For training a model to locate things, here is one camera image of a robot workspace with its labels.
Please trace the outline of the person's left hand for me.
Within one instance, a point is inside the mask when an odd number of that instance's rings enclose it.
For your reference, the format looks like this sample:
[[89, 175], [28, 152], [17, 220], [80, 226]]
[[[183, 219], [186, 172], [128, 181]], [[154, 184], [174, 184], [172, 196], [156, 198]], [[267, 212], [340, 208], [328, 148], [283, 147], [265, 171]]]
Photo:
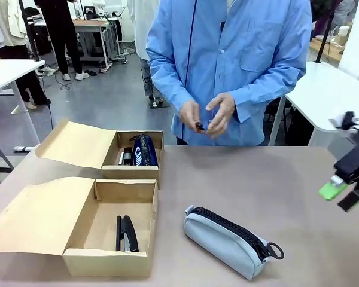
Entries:
[[208, 134], [211, 138], [217, 138], [226, 130], [228, 123], [236, 109], [235, 101], [230, 93], [220, 93], [213, 98], [206, 106], [207, 111], [219, 107], [214, 118], [208, 125]]

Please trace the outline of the person's right hand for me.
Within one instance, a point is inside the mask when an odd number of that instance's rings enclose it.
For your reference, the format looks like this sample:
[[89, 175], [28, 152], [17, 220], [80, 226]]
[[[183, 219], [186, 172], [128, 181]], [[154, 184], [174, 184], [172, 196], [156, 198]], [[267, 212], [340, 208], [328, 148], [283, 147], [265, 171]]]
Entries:
[[196, 133], [206, 133], [207, 130], [200, 122], [199, 105], [193, 101], [186, 101], [179, 111], [181, 121], [191, 130]]

